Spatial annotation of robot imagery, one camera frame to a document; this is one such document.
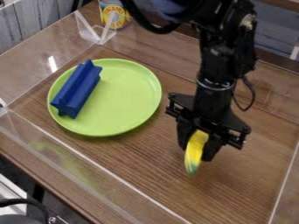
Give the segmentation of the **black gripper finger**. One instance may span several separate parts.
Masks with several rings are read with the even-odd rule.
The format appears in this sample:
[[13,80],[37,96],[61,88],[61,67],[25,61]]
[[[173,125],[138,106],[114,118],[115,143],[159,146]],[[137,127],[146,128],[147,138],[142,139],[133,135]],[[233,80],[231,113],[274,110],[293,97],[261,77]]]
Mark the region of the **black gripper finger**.
[[210,162],[214,159],[225,143],[226,142],[221,136],[218,135],[210,136],[210,139],[203,147],[202,160],[205,162]]
[[187,148],[187,143],[191,139],[195,130],[197,126],[183,117],[181,117],[177,123],[177,134],[178,134],[178,144],[183,150],[186,150]]

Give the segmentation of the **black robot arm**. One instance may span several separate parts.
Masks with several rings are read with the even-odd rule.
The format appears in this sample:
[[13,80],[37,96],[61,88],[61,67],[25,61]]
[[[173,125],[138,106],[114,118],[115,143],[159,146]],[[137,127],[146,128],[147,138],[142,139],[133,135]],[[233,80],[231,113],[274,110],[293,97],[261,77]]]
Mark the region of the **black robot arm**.
[[121,0],[141,26],[157,34],[173,32],[190,23],[199,33],[201,70],[194,95],[169,94],[166,113],[177,119],[182,148],[195,133],[205,134],[201,160],[210,162],[225,145],[241,149],[251,133],[249,124],[231,109],[238,81],[255,70],[258,55],[257,10],[251,0],[151,0],[169,25],[159,27],[147,19],[134,0]]

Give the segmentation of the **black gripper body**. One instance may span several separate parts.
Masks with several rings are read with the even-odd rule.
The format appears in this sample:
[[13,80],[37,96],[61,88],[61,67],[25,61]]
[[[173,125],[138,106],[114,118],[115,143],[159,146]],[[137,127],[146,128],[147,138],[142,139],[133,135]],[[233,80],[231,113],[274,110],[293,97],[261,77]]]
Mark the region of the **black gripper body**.
[[197,126],[197,130],[222,137],[225,145],[229,144],[239,150],[243,148],[251,127],[237,116],[231,108],[217,118],[211,118],[195,112],[195,97],[193,95],[170,93],[169,100],[166,113],[177,119],[177,123],[178,119],[183,117]]

